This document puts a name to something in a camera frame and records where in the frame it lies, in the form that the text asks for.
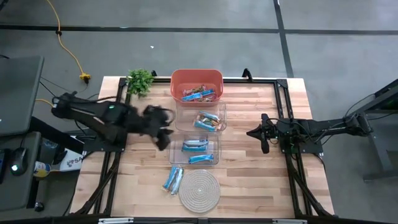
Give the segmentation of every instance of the potted plant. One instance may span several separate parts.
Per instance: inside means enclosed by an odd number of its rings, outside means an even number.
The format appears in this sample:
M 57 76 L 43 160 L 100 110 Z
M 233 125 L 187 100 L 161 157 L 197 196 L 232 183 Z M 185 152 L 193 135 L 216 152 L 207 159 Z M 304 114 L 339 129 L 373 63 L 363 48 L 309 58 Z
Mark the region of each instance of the potted plant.
M 154 77 L 145 69 L 129 70 L 129 75 L 126 80 L 129 85 L 127 92 L 132 95 L 137 95 L 138 98 L 145 97 L 153 81 Z

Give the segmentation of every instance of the concrete floor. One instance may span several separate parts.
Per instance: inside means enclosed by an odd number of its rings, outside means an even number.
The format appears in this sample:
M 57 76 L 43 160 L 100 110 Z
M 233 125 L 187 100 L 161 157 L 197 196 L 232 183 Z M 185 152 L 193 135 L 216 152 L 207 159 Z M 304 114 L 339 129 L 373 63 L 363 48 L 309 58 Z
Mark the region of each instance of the concrete floor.
M 53 0 L 65 26 L 215 27 L 277 29 L 273 0 Z M 395 0 L 279 0 L 286 29 L 397 30 Z M 11 0 L 0 23 L 55 25 L 44 0 Z M 93 76 L 81 97 L 99 92 L 105 75 L 129 69 L 171 75 L 178 68 L 216 68 L 239 77 L 286 77 L 279 34 L 174 32 L 64 32 L 65 45 Z M 342 117 L 362 97 L 395 80 L 396 35 L 287 35 L 294 77 L 305 79 L 314 119 Z M 0 30 L 0 54 L 43 55 L 42 76 L 70 90 L 82 90 L 73 59 L 58 45 L 54 31 Z M 48 84 L 54 93 L 63 90 Z M 51 99 L 40 87 L 39 98 Z M 37 104 L 34 115 L 70 131 L 74 123 L 51 116 Z M 366 138 L 335 136 L 324 146 L 326 174 L 335 213 L 344 218 L 398 223 L 398 179 L 365 184 L 362 176 L 380 169 Z M 48 181 L 47 210 L 19 211 L 18 217 L 61 215 L 76 175 Z M 16 213 L 1 214 L 2 219 Z

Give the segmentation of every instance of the round placemat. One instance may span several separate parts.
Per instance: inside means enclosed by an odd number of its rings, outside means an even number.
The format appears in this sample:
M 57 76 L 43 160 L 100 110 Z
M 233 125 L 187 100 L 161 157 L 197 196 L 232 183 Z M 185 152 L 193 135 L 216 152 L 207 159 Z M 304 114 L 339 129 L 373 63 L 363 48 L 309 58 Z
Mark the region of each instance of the round placemat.
M 192 170 L 184 174 L 178 191 L 181 203 L 195 213 L 213 209 L 220 199 L 220 185 L 207 170 Z

